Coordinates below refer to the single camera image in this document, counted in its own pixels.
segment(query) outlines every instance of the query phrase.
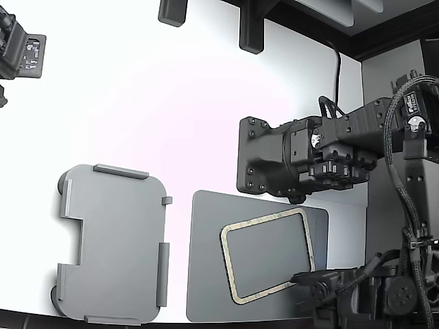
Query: label sticker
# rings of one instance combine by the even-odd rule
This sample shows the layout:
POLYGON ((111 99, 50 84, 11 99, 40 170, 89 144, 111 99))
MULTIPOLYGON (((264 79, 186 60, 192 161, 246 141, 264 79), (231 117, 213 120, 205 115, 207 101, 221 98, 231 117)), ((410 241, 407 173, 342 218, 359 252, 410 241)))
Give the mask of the label sticker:
POLYGON ((413 114, 419 111, 418 100, 416 99, 414 91, 404 96, 404 102, 407 106, 407 111, 409 112, 409 114, 413 114))

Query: black clamp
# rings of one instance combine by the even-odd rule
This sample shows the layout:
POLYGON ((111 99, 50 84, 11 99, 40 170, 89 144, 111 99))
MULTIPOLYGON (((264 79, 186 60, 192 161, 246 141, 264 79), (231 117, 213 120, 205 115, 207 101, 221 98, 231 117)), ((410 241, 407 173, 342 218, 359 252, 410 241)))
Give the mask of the black clamp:
MULTIPOLYGON (((186 21, 188 0, 161 0, 158 20, 180 27, 186 21)), ((242 0, 240 2, 239 47, 258 54, 264 48, 264 18, 281 0, 242 0)))
POLYGON ((429 240, 419 240, 411 239, 406 244, 410 250, 415 250, 417 248, 428 247, 429 245, 439 245, 439 240, 429 239, 429 240))

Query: rectangular frame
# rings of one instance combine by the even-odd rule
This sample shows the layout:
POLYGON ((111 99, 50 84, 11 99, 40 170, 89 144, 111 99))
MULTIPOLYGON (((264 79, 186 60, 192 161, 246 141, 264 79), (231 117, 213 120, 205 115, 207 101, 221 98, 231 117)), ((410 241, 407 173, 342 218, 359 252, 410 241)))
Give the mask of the rectangular frame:
POLYGON ((302 224, 303 224, 303 229, 304 229, 304 233, 305 233, 305 241, 307 244, 307 252, 308 252, 308 257, 309 257, 309 268, 310 268, 310 271, 313 272, 316 270, 316 264, 314 262, 314 254, 313 254, 313 247, 312 247, 312 242, 311 242, 311 235, 309 232, 308 218, 307 218, 307 214, 305 213, 305 211, 302 208, 290 209, 290 210, 281 211, 281 212, 278 212, 278 213, 275 213, 272 215, 257 217, 257 218, 254 218, 254 219, 251 219, 248 221, 241 221, 239 223, 227 225, 221 230, 221 234, 220 234, 221 248, 222 248, 222 253, 224 255, 224 262, 226 265, 226 272, 227 272, 227 279, 228 279, 228 283, 229 283, 229 287, 230 287, 230 294, 232 295, 232 299, 235 303, 237 303, 239 305, 247 304, 247 303, 252 302, 254 300, 258 300, 259 298, 271 295, 272 293, 277 293, 278 291, 292 287, 295 284, 291 283, 291 282, 284 282, 282 284, 278 284, 275 287, 268 288, 264 291, 260 291, 258 293, 253 294, 253 295, 249 295, 249 296, 246 296, 243 298, 239 297, 238 291, 236 288, 236 284, 235 284, 235 275, 233 273, 232 260, 230 258, 230 250, 228 248, 227 234, 231 231, 240 230, 242 228, 247 228, 247 227, 253 226, 253 225, 267 223, 270 221, 274 221, 276 219, 281 219, 281 218, 292 216, 292 215, 300 215, 302 217, 302 224))

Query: black mounting bracket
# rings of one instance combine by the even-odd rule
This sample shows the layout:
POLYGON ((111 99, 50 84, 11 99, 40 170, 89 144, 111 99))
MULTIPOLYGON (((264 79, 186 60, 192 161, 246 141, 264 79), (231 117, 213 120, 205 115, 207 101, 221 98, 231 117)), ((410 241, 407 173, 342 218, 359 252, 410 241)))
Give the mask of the black mounting bracket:
POLYGON ((264 18, 280 0, 243 0, 239 24, 239 47, 258 54, 264 46, 264 18))
MULTIPOLYGON (((250 53, 261 53, 264 45, 264 18, 281 0, 242 0, 239 3, 239 47, 250 53)), ((186 21, 188 0, 161 0, 158 20, 180 27, 186 21)))
POLYGON ((186 21, 187 0, 161 0, 158 20, 164 24, 180 27, 186 21))

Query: gray plastic tray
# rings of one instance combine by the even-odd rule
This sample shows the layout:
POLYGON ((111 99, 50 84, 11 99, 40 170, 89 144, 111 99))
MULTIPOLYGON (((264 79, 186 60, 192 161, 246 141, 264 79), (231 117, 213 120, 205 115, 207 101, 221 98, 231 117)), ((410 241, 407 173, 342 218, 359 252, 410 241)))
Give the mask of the gray plastic tray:
POLYGON ((82 221, 77 265, 58 264, 51 299, 72 319, 140 325, 166 306, 169 244, 162 183, 148 173, 80 165, 58 183, 61 217, 82 221))
POLYGON ((307 297, 308 290, 303 287, 246 297, 278 287, 295 273, 326 269, 327 237, 328 213, 323 209, 198 191, 193 196, 187 317, 192 322, 239 322, 309 316, 299 313, 296 306, 307 297), (229 230, 227 248, 236 294, 245 300, 234 298, 221 244, 224 228, 267 215, 280 217, 279 213, 291 209, 305 213, 312 253, 300 212, 229 230))

